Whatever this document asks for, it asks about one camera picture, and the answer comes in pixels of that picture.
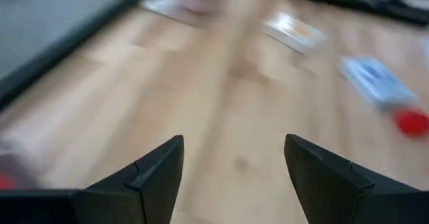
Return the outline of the small red toy brick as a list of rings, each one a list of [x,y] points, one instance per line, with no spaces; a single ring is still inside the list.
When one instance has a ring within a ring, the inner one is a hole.
[[[396,127],[408,137],[423,137],[429,134],[429,116],[419,110],[398,108],[391,113]]]

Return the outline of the grey translucent plastic bin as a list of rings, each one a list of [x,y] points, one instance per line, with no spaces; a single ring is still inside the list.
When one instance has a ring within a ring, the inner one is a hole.
[[[22,151],[0,139],[0,190],[39,188],[40,181]]]

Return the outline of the clear plastic bin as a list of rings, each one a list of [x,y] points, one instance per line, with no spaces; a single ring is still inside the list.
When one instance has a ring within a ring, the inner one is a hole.
[[[178,0],[141,0],[139,6],[150,12],[196,27],[202,26],[220,11],[207,15],[194,13],[181,8]]]

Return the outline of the blue white card pack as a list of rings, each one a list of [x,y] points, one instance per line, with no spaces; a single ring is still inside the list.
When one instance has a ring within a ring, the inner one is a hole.
[[[416,106],[420,100],[381,61],[372,57],[343,57],[343,76],[375,108],[387,111],[399,106]]]

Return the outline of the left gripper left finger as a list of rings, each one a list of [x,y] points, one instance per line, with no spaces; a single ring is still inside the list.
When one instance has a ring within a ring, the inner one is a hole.
[[[182,179],[184,138],[175,135],[74,197],[77,224],[169,224]]]

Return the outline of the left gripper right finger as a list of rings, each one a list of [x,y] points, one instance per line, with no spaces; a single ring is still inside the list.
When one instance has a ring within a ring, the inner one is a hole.
[[[309,224],[429,224],[429,191],[288,134],[284,156]]]

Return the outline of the white orange card pack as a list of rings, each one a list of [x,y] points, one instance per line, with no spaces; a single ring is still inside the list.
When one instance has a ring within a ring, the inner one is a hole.
[[[327,40],[324,32],[284,11],[264,21],[262,32],[302,55],[309,54]]]

